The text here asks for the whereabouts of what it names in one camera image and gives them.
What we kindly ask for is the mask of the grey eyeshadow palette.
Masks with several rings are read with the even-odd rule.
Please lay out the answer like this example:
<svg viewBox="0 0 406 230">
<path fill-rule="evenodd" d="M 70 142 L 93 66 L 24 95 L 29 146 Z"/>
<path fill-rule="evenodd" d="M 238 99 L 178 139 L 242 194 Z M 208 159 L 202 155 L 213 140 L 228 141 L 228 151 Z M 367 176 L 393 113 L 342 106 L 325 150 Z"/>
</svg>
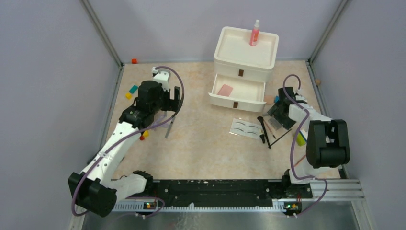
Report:
<svg viewBox="0 0 406 230">
<path fill-rule="evenodd" d="M 282 128 L 282 124 L 273 116 L 269 118 L 268 122 L 275 130 L 279 130 L 280 128 Z"/>
</svg>

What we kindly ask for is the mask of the white drawer organizer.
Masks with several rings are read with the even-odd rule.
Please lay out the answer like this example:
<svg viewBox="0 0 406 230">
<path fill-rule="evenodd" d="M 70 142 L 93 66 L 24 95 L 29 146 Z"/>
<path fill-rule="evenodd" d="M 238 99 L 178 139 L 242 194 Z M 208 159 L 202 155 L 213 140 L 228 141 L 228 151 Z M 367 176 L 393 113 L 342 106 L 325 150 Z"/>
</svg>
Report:
<svg viewBox="0 0 406 230">
<path fill-rule="evenodd" d="M 266 84 L 273 76 L 279 36 L 260 32 L 255 46 L 248 29 L 223 27 L 214 52 L 214 84 L 210 103 L 231 109 L 262 112 Z M 223 84 L 233 87 L 229 97 L 217 95 Z"/>
</svg>

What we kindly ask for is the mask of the pink rectangular sponge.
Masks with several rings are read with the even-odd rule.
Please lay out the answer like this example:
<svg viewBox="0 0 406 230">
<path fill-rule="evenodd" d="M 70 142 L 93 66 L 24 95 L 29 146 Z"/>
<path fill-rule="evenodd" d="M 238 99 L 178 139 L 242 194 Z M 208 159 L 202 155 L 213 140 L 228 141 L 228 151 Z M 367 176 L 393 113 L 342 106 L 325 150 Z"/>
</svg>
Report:
<svg viewBox="0 0 406 230">
<path fill-rule="evenodd" d="M 229 97 L 232 91 L 233 87 L 227 84 L 223 84 L 220 90 L 218 91 L 217 95 Z"/>
</svg>

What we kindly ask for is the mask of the pink spray bottle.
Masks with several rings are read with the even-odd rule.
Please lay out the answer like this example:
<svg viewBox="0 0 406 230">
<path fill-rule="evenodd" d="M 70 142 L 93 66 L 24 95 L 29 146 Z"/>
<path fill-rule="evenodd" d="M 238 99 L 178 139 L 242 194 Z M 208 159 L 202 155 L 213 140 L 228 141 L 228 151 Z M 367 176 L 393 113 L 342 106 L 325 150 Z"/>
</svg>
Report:
<svg viewBox="0 0 406 230">
<path fill-rule="evenodd" d="M 251 46 L 255 46 L 257 44 L 257 40 L 258 40 L 258 36 L 259 36 L 259 32 L 260 32 L 260 20 L 256 20 L 254 23 L 254 27 L 251 31 L 251 37 L 250 37 L 250 42 L 249 44 Z"/>
</svg>

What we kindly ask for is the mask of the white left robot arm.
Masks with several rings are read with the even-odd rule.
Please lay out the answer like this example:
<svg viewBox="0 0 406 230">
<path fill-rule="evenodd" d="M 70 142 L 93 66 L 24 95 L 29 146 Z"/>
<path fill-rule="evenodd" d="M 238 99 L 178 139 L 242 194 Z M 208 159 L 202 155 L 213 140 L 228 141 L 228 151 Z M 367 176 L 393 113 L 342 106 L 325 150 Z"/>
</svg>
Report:
<svg viewBox="0 0 406 230">
<path fill-rule="evenodd" d="M 171 98 L 171 90 L 162 82 L 146 80 L 141 83 L 138 96 L 123 110 L 104 146 L 80 173 L 73 172 L 69 176 L 74 216 L 92 212 L 105 217 L 118 201 L 134 194 L 142 198 L 153 194 L 153 176 L 145 171 L 134 171 L 121 179 L 113 179 L 113 174 L 142 134 L 176 117 L 183 105 L 184 91 L 182 83 L 174 88 L 174 98 Z"/>
</svg>

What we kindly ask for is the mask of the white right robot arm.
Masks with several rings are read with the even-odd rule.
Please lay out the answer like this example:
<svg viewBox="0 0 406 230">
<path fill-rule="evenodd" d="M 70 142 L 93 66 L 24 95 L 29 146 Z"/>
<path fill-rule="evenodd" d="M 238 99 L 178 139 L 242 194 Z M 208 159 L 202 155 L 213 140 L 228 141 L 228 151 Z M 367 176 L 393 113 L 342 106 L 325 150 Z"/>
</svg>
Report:
<svg viewBox="0 0 406 230">
<path fill-rule="evenodd" d="M 298 128 L 294 144 L 301 140 L 306 147 L 304 159 L 291 164 L 281 184 L 282 194 L 294 197 L 300 192 L 300 184 L 350 161 L 348 128 L 344 120 L 319 113 L 292 87 L 279 88 L 278 96 L 268 111 L 271 124 L 287 130 Z"/>
</svg>

